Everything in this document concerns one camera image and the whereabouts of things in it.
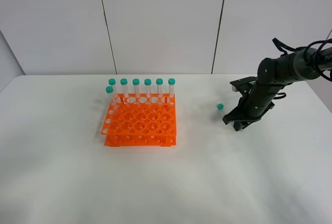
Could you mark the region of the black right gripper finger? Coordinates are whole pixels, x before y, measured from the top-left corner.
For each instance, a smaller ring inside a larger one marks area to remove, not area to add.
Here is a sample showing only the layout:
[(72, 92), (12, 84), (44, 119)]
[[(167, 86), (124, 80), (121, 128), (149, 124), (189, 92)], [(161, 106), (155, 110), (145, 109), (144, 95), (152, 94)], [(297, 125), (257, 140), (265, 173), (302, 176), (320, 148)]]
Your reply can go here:
[(240, 113), (228, 113), (223, 116), (224, 124), (229, 124), (231, 122), (248, 122), (249, 118), (243, 116)]
[(245, 128), (247, 128), (251, 123), (250, 122), (245, 122), (245, 121), (236, 121), (233, 124), (233, 128), (235, 131), (241, 131)]

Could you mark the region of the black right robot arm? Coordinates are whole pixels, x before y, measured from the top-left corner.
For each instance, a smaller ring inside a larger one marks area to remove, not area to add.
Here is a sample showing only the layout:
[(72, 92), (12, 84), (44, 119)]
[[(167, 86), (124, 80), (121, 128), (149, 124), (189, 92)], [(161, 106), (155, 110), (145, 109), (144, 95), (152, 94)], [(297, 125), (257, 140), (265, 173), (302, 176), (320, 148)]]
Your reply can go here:
[(317, 79), (325, 70), (331, 70), (331, 48), (307, 48), (277, 59), (265, 58), (256, 77), (249, 76), (230, 83), (242, 96), (237, 106), (223, 116), (223, 122), (233, 123), (236, 131), (247, 128), (274, 107), (273, 100), (285, 97), (285, 93), (280, 91), (286, 86)]

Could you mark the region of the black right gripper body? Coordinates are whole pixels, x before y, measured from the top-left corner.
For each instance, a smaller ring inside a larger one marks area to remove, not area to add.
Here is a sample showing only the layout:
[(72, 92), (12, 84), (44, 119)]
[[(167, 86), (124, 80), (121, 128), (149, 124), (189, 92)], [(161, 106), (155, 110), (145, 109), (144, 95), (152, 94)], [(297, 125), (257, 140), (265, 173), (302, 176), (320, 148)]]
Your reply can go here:
[(274, 97), (284, 87), (285, 82), (264, 83), (256, 80), (250, 92), (242, 95), (242, 99), (237, 105), (237, 113), (249, 118), (249, 120), (259, 120), (268, 110)]

